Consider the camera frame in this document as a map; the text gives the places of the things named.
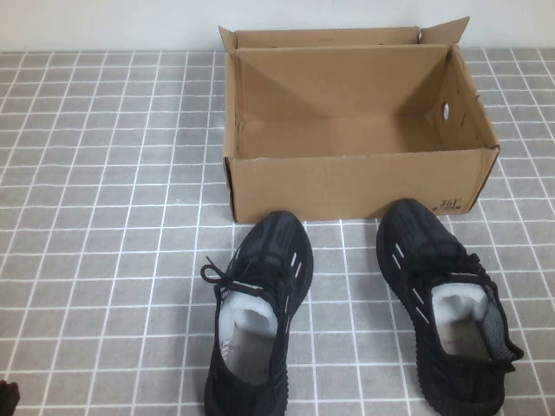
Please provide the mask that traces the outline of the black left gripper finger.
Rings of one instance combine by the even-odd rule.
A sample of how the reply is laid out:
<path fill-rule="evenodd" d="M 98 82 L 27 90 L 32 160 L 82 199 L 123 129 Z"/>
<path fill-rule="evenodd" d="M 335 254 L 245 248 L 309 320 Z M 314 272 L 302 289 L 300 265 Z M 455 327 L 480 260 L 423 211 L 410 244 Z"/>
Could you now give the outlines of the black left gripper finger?
<path fill-rule="evenodd" d="M 19 400 L 20 393 L 17 383 L 0 380 L 0 416 L 12 416 Z"/>

